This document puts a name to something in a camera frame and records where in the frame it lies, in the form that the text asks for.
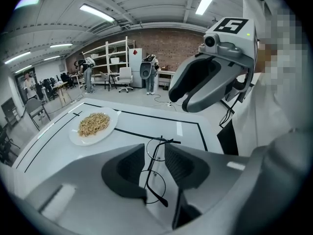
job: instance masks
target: black stripe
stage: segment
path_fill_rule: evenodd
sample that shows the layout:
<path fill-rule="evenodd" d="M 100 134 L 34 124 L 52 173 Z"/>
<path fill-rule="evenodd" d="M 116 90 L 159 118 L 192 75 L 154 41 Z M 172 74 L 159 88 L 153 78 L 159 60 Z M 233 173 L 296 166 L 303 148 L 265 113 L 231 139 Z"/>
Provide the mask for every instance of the black stripe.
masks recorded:
<path fill-rule="evenodd" d="M 81 111 L 81 112 L 79 112 L 79 113 L 77 113 L 77 114 L 73 112 L 73 114 L 76 115 L 76 116 L 79 116 L 79 114 L 81 114 L 82 112 L 83 112 L 83 111 Z"/>
<path fill-rule="evenodd" d="M 72 117 L 65 125 L 63 125 L 56 133 L 53 134 L 53 136 L 43 145 L 43 147 L 41 147 L 41 149 L 39 150 L 39 152 L 37 152 L 36 156 L 32 159 L 32 161 L 29 163 L 28 167 L 26 168 L 26 170 L 24 171 L 24 173 L 27 171 L 27 169 L 29 168 L 29 166 L 31 165 L 31 163 L 34 161 L 34 159 L 37 157 L 37 155 L 41 152 L 41 150 L 45 147 L 45 145 L 47 143 L 49 143 L 49 141 L 64 127 L 66 126 L 73 118 L 75 118 L 76 116 Z"/>
<path fill-rule="evenodd" d="M 200 136 L 201 136 L 201 139 L 202 139 L 202 142 L 203 142 L 203 145 L 204 145 L 204 150 L 205 150 L 205 151 L 208 151 L 208 150 L 207 150 L 207 147 L 206 147 L 205 140 L 204 140 L 204 136 L 203 136 L 203 134 L 202 134 L 200 125 L 199 125 L 198 123 L 197 123 L 197 126 L 198 126 L 198 129 L 199 129 L 199 131 L 200 131 Z"/>
<path fill-rule="evenodd" d="M 17 167 L 19 167 L 20 163 L 21 163 L 22 160 L 25 158 L 26 154 L 30 151 L 31 148 L 33 148 L 33 146 L 35 145 L 35 143 L 36 143 L 38 140 L 39 140 L 39 139 L 37 139 L 37 140 L 33 143 L 33 145 L 28 149 L 28 151 L 24 154 L 23 158 L 21 159 L 21 161 L 19 162 L 19 164 L 18 164 Z"/>
<path fill-rule="evenodd" d="M 102 106 L 99 106 L 99 105 L 95 105 L 95 104 L 88 104 L 88 103 L 84 103 L 84 104 L 87 104 L 87 105 L 91 105 L 91 106 L 95 106 L 95 107 L 99 107 L 99 108 L 102 108 Z"/>
<path fill-rule="evenodd" d="M 92 105 L 92 106 L 95 106 L 95 107 L 102 107 L 102 106 L 94 105 L 94 104 L 87 104 L 87 105 Z M 161 118 L 160 118 L 160 117 L 155 117 L 155 116 L 151 116 L 151 115 L 144 115 L 144 114 L 139 114 L 139 113 L 134 113 L 134 112 L 126 112 L 126 111 L 121 111 L 121 112 L 128 113 L 128 114 L 134 114 L 134 115 L 138 115 L 138 116 L 149 117 L 149 118 L 163 119 L 163 120 L 168 120 L 168 121 L 175 121 L 175 122 L 182 122 L 182 123 L 198 124 L 198 123 L 195 123 L 195 122 L 188 122 L 188 121 L 176 120 L 176 119 L 164 118 L 164 117 L 161 117 Z"/>
<path fill-rule="evenodd" d="M 161 139 L 161 138 L 154 138 L 154 137 L 138 134 L 138 133 L 135 133 L 135 132 L 125 131 L 125 130 L 121 130 L 121 129 L 117 129 L 117 128 L 114 128 L 114 130 L 115 131 L 124 132 L 124 133 L 130 134 L 130 135 L 146 138 L 146 139 L 155 139 L 155 140 L 164 141 L 164 139 Z"/>
<path fill-rule="evenodd" d="M 91 106 L 95 106 L 95 107 L 99 107 L 99 108 L 102 108 L 102 106 L 99 106 L 99 105 L 94 105 L 94 104 L 88 104 L 88 103 L 84 103 L 84 104 L 87 104 L 87 105 L 91 105 Z M 124 112 L 124 113 L 129 113 L 129 114 L 134 114 L 134 115 L 139 115 L 139 116 L 144 116 L 144 117 L 149 117 L 149 118 L 158 118 L 158 119 L 163 119 L 163 120 L 168 120 L 168 121 L 175 121 L 175 122 L 182 122 L 182 123 L 190 123 L 190 124 L 196 124 L 198 126 L 198 129 L 199 129 L 199 132 L 200 132 L 200 136 L 201 136 L 201 139 L 202 139 L 202 142 L 203 142 L 203 146 L 204 146 L 204 150 L 207 151 L 207 146 L 206 146 L 206 143 L 205 143 L 205 140 L 204 140 L 204 136 L 203 136 L 203 133 L 201 131 L 201 127 L 198 123 L 195 123 L 195 122 L 188 122 L 188 121 L 183 121 L 183 120 L 176 120 L 176 119 L 171 119 L 171 118 L 164 118 L 164 117 L 155 117 L 155 116 L 150 116 L 150 115 L 144 115 L 144 114 L 139 114 L 139 113 L 133 113 L 133 112 L 126 112 L 126 111 L 121 111 L 121 112 Z M 147 137 L 147 138 L 151 138 L 151 137 L 148 137 L 148 136 L 143 136 L 141 134 L 138 134 L 140 135 L 140 137 Z"/>

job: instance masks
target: black cable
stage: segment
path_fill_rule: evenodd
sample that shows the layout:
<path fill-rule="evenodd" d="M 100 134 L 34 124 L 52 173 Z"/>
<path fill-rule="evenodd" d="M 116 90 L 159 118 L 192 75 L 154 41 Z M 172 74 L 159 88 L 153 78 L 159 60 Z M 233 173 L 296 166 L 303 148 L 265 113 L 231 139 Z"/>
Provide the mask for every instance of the black cable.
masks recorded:
<path fill-rule="evenodd" d="M 225 116 L 221 119 L 219 126 L 223 129 L 224 127 L 222 126 L 222 124 L 226 123 L 229 118 L 230 118 L 230 114 L 231 114 L 231 110 L 232 108 L 235 106 L 235 104 L 237 103 L 237 101 L 239 100 L 239 96 L 236 98 L 235 102 L 233 103 L 233 105 L 227 110 Z"/>
<path fill-rule="evenodd" d="M 174 107 L 175 111 L 177 111 L 174 105 L 171 105 L 171 106 Z"/>
<path fill-rule="evenodd" d="M 157 98 L 160 98 L 161 95 L 155 94 L 155 96 L 158 96 L 158 97 L 155 97 L 155 98 L 154 98 L 154 100 L 155 100 L 156 102 L 158 102 L 158 103 L 168 103 L 168 102 L 163 102 L 163 101 L 157 101 Z"/>
<path fill-rule="evenodd" d="M 171 104 L 176 104 L 176 103 L 169 102 L 169 101 L 167 101 L 167 102 L 165 102 L 165 101 L 157 101 L 157 98 L 160 98 L 161 95 L 155 94 L 155 96 L 158 96 L 158 97 L 155 97 L 155 98 L 154 98 L 154 100 L 155 100 L 156 102 L 158 102 L 158 103 L 171 103 Z"/>

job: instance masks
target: black chair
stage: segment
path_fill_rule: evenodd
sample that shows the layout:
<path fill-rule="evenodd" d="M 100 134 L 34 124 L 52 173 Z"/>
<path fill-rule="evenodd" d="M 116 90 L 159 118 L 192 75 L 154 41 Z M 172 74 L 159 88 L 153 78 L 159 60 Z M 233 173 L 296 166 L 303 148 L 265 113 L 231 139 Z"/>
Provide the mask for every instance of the black chair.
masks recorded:
<path fill-rule="evenodd" d="M 12 153 L 14 156 L 18 156 L 11 150 L 11 142 L 5 140 L 7 138 L 7 134 L 5 130 L 2 130 L 0 133 L 0 161 L 4 164 L 11 166 L 14 161 L 10 159 L 9 153 Z"/>
<path fill-rule="evenodd" d="M 42 103 L 45 103 L 46 102 L 46 99 L 44 98 L 44 94 L 43 94 L 43 91 L 42 91 L 42 86 L 40 84 L 36 84 L 35 85 L 35 88 L 36 88 L 36 93 L 39 97 L 39 100 L 42 102 Z"/>
<path fill-rule="evenodd" d="M 63 73 L 63 74 L 61 74 L 60 77 L 61 77 L 62 82 L 67 82 L 67 84 L 66 84 L 67 89 L 68 88 L 74 88 L 74 81 L 68 75 Z"/>
<path fill-rule="evenodd" d="M 44 85 L 44 87 L 46 89 L 46 93 L 47 93 L 47 96 L 48 96 L 49 100 L 51 98 L 54 99 L 56 96 L 58 96 L 58 94 L 56 93 L 56 90 L 52 89 L 51 85 L 49 84 L 49 80 L 48 79 L 44 80 L 43 85 Z"/>

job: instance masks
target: white table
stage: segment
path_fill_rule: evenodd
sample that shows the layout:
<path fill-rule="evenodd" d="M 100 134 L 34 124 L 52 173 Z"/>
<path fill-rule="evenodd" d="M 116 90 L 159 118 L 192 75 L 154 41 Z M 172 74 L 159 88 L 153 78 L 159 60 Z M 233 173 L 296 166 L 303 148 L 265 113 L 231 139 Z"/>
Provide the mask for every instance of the white table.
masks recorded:
<path fill-rule="evenodd" d="M 81 112 L 98 107 L 110 107 L 117 110 L 119 119 L 115 130 L 107 138 L 94 145 L 88 147 L 74 145 L 68 137 L 72 120 Z M 161 136 L 167 140 L 180 141 L 184 146 L 223 153 L 216 134 L 202 116 L 85 98 L 59 114 L 43 128 L 21 152 L 12 167 L 29 177 L 33 176 L 38 181 L 43 181 L 76 159 L 132 144 L 144 143 L 147 147 L 151 138 Z M 153 153 L 150 148 L 154 150 L 158 141 L 152 141 L 149 145 L 151 144 L 153 146 L 148 146 L 149 153 Z M 163 150 L 160 148 L 158 156 L 164 156 L 164 148 Z M 147 169 L 149 163 L 150 157 L 145 153 L 143 170 Z M 147 205 L 147 208 L 165 227 L 170 229 L 175 213 L 178 188 L 164 162 L 155 162 L 153 170 L 164 178 L 166 182 L 164 198 L 170 204 L 168 208 L 165 208 L 160 202 L 156 202 Z M 147 177 L 147 174 L 143 174 L 144 172 L 140 177 L 140 186 L 144 184 Z M 158 194 L 162 194 L 164 190 L 164 183 L 160 182 L 161 180 L 155 177 L 155 182 L 152 181 L 150 185 Z M 155 197 L 150 192 L 147 193 L 148 202 L 152 202 Z"/>
<path fill-rule="evenodd" d="M 157 74 L 158 74 L 158 82 L 159 82 L 159 80 L 160 80 L 160 74 L 163 74 L 163 75 L 169 75 L 169 76 L 171 76 L 171 79 L 170 79 L 170 83 L 169 83 L 169 85 L 171 84 L 171 82 L 172 82 L 172 79 L 173 79 L 173 76 L 175 75 L 175 71 L 169 71 L 169 70 L 158 70 L 157 71 Z"/>

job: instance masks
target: chair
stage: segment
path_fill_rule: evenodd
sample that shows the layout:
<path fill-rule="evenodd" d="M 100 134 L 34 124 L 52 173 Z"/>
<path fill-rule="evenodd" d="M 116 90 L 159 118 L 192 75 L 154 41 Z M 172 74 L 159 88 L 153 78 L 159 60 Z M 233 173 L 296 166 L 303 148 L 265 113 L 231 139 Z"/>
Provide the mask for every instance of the chair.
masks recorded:
<path fill-rule="evenodd" d="M 126 90 L 128 93 L 128 89 L 133 90 L 133 88 L 130 87 L 131 83 L 133 82 L 132 69 L 130 67 L 120 68 L 119 76 L 117 76 L 115 79 L 117 84 L 125 84 L 125 87 L 120 88 L 118 92 L 121 92 L 121 90 Z"/>
<path fill-rule="evenodd" d="M 4 164 L 7 165 L 12 165 L 13 161 L 11 161 L 10 157 L 9 157 L 9 153 L 12 153 L 13 155 L 15 155 L 16 157 L 18 155 L 16 155 L 12 150 L 11 150 L 11 142 L 10 139 L 9 141 L 6 141 L 7 134 L 6 132 L 3 130 L 0 134 L 0 161 Z"/>
<path fill-rule="evenodd" d="M 46 91 L 47 91 L 47 96 L 48 96 L 48 99 L 49 99 L 49 100 L 50 100 L 51 98 L 54 99 L 54 97 L 58 96 L 58 95 L 55 93 L 55 90 L 52 89 L 51 85 L 49 84 L 49 79 L 45 79 L 44 82 L 43 82 L 43 84 L 44 84 L 44 87 L 45 87 L 45 89 L 46 89 Z"/>
<path fill-rule="evenodd" d="M 45 103 L 46 102 L 46 99 L 44 98 L 44 94 L 43 94 L 43 91 L 42 91 L 42 86 L 40 84 L 36 84 L 35 85 L 35 88 L 36 88 L 36 93 L 39 97 L 39 100 L 42 102 L 42 103 Z"/>
<path fill-rule="evenodd" d="M 68 75 L 65 73 L 61 74 L 60 76 L 62 82 L 67 82 L 66 87 L 68 88 L 74 88 L 74 81 L 71 79 Z"/>
<path fill-rule="evenodd" d="M 34 125 L 36 126 L 36 128 L 38 130 L 39 130 L 39 126 L 35 122 L 35 120 L 33 119 L 35 115 L 38 115 L 40 112 L 44 111 L 46 113 L 48 119 L 51 121 L 51 119 L 50 119 L 47 111 L 45 110 L 44 106 L 42 105 L 42 103 L 35 98 L 31 98 L 30 100 L 27 101 L 26 111 L 27 111 L 28 115 L 30 116 L 31 120 L 33 121 Z"/>
<path fill-rule="evenodd" d="M 110 85 L 111 85 L 111 87 L 113 87 L 111 84 L 111 81 L 110 81 L 111 76 L 109 74 L 104 74 L 103 72 L 100 72 L 100 75 L 104 80 L 104 89 L 106 89 L 106 84 L 107 84 L 107 82 L 109 82 L 109 91 L 110 91 Z"/>

